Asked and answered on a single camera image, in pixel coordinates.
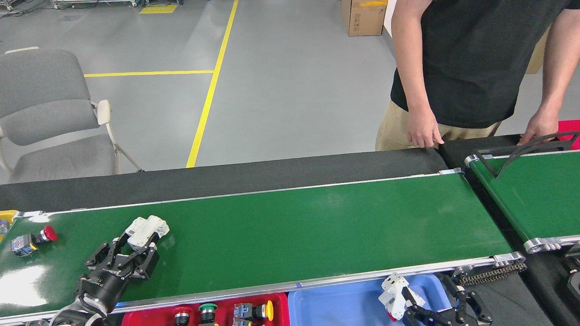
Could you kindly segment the person's right hand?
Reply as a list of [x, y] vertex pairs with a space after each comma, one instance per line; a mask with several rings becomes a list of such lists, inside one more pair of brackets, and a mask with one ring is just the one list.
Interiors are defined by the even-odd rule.
[[407, 140], [418, 148], [438, 147], [444, 144], [439, 125], [431, 110], [409, 110]]

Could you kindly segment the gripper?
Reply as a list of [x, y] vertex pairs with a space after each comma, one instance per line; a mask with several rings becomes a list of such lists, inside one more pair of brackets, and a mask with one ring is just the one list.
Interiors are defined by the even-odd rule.
[[128, 235], [116, 237], [89, 255], [85, 266], [90, 274], [84, 274], [77, 281], [76, 297], [89, 295], [92, 300], [97, 299], [106, 312], [111, 312], [124, 294], [130, 278], [150, 279], [159, 260], [156, 244], [139, 248], [132, 254], [121, 254], [119, 261], [115, 262], [128, 239]]

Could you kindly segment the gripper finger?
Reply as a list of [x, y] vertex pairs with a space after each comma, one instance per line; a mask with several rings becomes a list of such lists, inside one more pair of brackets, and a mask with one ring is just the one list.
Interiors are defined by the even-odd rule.
[[450, 293], [455, 303], [447, 310], [448, 326], [489, 326], [493, 316], [481, 297], [475, 291], [451, 285]]
[[449, 320], [440, 313], [419, 306], [408, 287], [404, 287], [401, 293], [406, 300], [406, 309], [401, 319], [405, 326], [418, 326], [419, 322], [425, 326], [449, 326]]

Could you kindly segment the person's left hand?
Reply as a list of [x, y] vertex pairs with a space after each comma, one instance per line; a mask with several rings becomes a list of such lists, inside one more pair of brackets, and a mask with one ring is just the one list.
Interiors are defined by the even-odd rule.
[[559, 114], [557, 112], [538, 110], [529, 120], [526, 130], [520, 134], [517, 143], [522, 146], [531, 140], [555, 134], [559, 128]]

